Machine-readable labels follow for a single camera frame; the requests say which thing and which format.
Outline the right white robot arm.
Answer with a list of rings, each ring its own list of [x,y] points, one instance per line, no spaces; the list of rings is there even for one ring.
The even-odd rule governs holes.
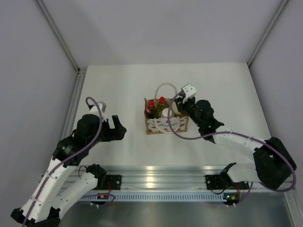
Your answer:
[[[297,166],[279,138],[261,140],[232,131],[215,119],[214,110],[207,100],[196,101],[194,96],[186,97],[180,92],[172,102],[198,127],[199,139],[222,145],[251,159],[248,164],[232,162],[221,171],[220,182],[224,187],[231,188],[237,182],[248,181],[259,182],[275,192],[295,188]]]

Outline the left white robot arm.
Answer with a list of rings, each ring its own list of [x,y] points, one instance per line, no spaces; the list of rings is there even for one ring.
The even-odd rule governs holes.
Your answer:
[[[108,120],[101,121],[95,114],[85,114],[78,120],[72,134],[58,142],[49,167],[33,195],[21,208],[12,211],[11,217],[16,222],[27,227],[56,227],[82,196],[106,186],[107,171],[98,164],[92,164],[77,182],[59,193],[91,148],[99,142],[124,138],[126,128],[117,115],[113,115],[112,120],[114,128],[110,128]]]

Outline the cream pump lotion bottle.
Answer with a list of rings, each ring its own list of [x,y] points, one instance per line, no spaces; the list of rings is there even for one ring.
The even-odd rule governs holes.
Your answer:
[[[181,113],[179,112],[177,104],[176,104],[175,101],[172,101],[171,109],[172,109],[172,111],[173,111],[173,113],[174,113],[175,116],[181,115]]]

